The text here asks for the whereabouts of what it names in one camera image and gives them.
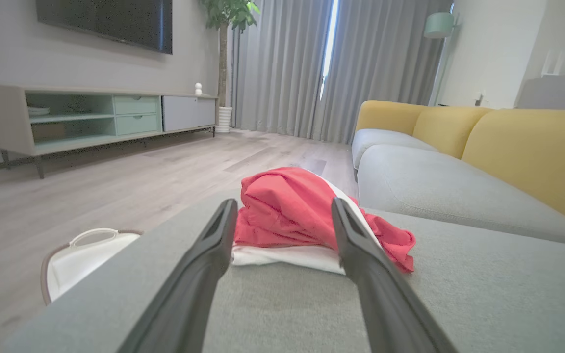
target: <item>indoor tree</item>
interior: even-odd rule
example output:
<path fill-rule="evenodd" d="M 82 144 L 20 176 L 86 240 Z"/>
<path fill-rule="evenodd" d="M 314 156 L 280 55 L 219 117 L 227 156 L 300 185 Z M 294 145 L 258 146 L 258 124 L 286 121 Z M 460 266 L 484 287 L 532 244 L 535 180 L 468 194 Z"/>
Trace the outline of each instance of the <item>indoor tree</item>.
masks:
<path fill-rule="evenodd" d="M 217 95 L 219 106 L 226 107 L 226 78 L 228 76 L 227 40 L 228 26 L 240 29 L 241 32 L 251 25 L 256 25 L 253 11 L 260 13 L 251 0 L 199 0 L 206 9 L 206 28 L 219 30 L 219 81 Z"/>

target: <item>television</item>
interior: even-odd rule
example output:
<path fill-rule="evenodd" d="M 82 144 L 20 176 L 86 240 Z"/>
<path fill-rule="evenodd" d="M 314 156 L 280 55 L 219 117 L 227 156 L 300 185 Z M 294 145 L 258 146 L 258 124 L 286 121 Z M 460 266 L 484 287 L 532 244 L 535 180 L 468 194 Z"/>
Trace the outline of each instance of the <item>television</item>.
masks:
<path fill-rule="evenodd" d="M 38 21 L 165 54 L 171 47 L 171 0 L 36 0 Z"/>

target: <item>tree trunk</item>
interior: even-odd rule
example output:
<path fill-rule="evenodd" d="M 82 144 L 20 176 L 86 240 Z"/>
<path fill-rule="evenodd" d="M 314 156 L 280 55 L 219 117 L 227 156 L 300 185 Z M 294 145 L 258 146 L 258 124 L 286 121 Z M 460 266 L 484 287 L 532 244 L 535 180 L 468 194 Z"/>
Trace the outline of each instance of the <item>tree trunk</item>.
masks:
<path fill-rule="evenodd" d="M 217 86 L 217 96 L 219 96 L 219 106 L 226 107 L 226 78 L 227 69 L 227 46 L 228 46 L 228 23 L 219 26 L 219 81 Z"/>

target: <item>laundry basket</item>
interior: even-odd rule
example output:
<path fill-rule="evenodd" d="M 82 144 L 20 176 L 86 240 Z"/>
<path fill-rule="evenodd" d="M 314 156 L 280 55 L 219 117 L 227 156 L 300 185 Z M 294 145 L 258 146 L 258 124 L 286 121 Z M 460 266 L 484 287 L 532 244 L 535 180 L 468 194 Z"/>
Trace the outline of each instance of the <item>laundry basket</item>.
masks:
<path fill-rule="evenodd" d="M 50 304 L 142 235 L 138 230 L 96 228 L 50 252 L 41 266 L 41 290 Z"/>

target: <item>floor plank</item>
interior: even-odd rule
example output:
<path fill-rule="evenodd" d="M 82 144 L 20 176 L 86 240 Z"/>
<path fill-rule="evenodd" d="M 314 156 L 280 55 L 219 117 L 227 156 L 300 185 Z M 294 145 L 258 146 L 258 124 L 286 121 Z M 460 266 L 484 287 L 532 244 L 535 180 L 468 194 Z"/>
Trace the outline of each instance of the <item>floor plank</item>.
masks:
<path fill-rule="evenodd" d="M 264 132 L 197 132 L 0 170 L 0 342 L 45 306 L 43 257 L 91 228 L 147 231 L 263 170 L 298 166 L 357 196 L 350 146 Z"/>

